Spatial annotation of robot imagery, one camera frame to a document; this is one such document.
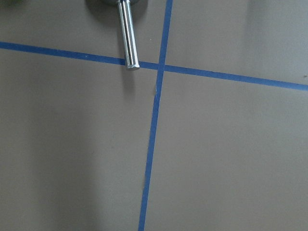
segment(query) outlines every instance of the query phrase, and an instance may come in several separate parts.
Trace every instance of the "gray floor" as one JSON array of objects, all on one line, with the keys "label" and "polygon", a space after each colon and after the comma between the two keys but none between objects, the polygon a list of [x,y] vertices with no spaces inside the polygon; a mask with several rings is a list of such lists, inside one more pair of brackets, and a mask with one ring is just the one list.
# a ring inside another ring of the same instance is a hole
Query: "gray floor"
[{"label": "gray floor", "polygon": [[306,98],[165,73],[145,230],[306,230]]},{"label": "gray floor", "polygon": [[[308,85],[307,2],[173,2],[167,65]],[[158,63],[166,0],[132,7]],[[116,58],[116,8],[4,0],[0,42]],[[0,49],[0,230],[136,231],[157,71]],[[146,231],[306,231],[308,91],[165,72]]]}]

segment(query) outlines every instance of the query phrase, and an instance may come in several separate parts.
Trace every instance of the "gray surface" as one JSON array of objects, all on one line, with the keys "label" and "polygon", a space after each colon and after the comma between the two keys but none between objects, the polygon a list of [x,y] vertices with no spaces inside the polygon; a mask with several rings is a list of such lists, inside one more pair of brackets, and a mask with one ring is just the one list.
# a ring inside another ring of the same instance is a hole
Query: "gray surface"
[{"label": "gray surface", "polygon": [[308,230],[307,97],[165,73],[145,230]]},{"label": "gray surface", "polygon": [[177,0],[168,65],[308,84],[308,1]]},{"label": "gray surface", "polygon": [[[124,58],[116,7],[100,0],[13,2],[0,3],[0,41]],[[141,0],[132,6],[141,61],[158,62],[165,4]]]},{"label": "gray surface", "polygon": [[137,230],[156,72],[0,59],[0,230]]}]

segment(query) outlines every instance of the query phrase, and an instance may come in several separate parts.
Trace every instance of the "metal rod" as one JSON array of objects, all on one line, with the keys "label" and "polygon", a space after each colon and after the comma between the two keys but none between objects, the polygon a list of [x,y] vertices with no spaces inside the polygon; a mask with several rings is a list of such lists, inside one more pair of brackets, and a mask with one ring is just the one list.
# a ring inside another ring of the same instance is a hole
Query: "metal rod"
[{"label": "metal rod", "polygon": [[140,66],[137,56],[130,0],[120,0],[117,6],[123,35],[126,68],[128,70],[137,70]]}]

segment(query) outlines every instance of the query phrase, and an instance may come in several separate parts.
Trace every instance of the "blue tape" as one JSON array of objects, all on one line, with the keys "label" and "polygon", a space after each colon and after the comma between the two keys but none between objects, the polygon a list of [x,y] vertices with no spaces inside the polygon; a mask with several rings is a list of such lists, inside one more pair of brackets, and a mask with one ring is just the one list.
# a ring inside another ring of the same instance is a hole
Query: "blue tape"
[{"label": "blue tape", "polygon": [[[107,64],[125,65],[125,60],[120,58],[107,57],[96,54],[80,53],[74,51],[63,51],[63,50],[44,48],[44,47],[35,47],[35,46],[22,45],[16,43],[9,43],[9,42],[0,42],[0,48],[13,51],[23,51],[29,53],[46,54],[46,55],[59,56],[72,59],[81,59],[81,60],[94,61]],[[140,67],[157,70],[158,64],[140,62]]]},{"label": "blue tape", "polygon": [[164,78],[169,28],[170,28],[170,21],[171,21],[172,3],[173,3],[173,0],[167,0],[166,2],[163,34],[162,34],[162,41],[161,41],[161,46],[160,46],[158,69],[157,69],[156,95],[155,95],[154,103],[153,103],[153,114],[152,114],[151,129],[150,129],[148,155],[147,155],[146,167],[145,167],[145,182],[144,182],[144,188],[143,188],[143,193],[142,193],[138,231],[144,231],[146,209],[148,205],[153,154],[154,154],[154,146],[155,146],[155,138],[156,138],[156,128],[157,128],[157,121],[158,121],[160,96],[161,96],[163,78]]},{"label": "blue tape", "polygon": [[205,70],[192,69],[192,68],[179,67],[179,66],[166,65],[165,71],[194,75],[194,76],[205,76],[205,77],[227,79],[227,80],[233,80],[233,81],[239,81],[239,82],[245,82],[245,83],[254,83],[254,84],[261,84],[261,85],[267,85],[267,86],[273,86],[273,87],[308,91],[308,85],[304,85],[304,84],[283,82],[283,81],[264,79],[264,78],[240,76],[240,75],[226,74],[226,73],[213,72],[213,71],[205,71]]}]

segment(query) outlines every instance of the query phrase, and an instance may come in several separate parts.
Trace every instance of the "metal pin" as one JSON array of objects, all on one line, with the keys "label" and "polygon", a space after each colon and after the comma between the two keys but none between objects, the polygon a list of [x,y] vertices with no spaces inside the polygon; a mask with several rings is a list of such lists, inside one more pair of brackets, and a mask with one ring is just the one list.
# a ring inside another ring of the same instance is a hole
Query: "metal pin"
[{"label": "metal pin", "polygon": [[138,70],[140,66],[138,62],[133,20],[130,9],[130,5],[138,2],[138,0],[103,0],[103,2],[117,5],[124,42],[126,68],[128,70]]}]

